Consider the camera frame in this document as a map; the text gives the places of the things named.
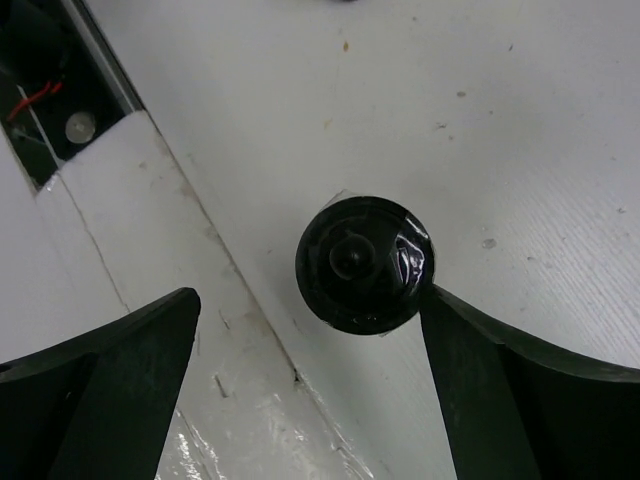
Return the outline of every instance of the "black ball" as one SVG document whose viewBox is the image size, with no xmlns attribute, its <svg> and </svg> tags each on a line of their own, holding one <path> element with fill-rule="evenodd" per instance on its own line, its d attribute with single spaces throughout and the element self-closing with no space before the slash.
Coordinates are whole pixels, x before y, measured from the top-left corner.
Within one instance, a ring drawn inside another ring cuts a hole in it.
<svg viewBox="0 0 640 480">
<path fill-rule="evenodd" d="M 354 280 L 368 275 L 374 267 L 376 250 L 362 235 L 352 233 L 333 246 L 329 264 L 343 280 Z"/>
</svg>

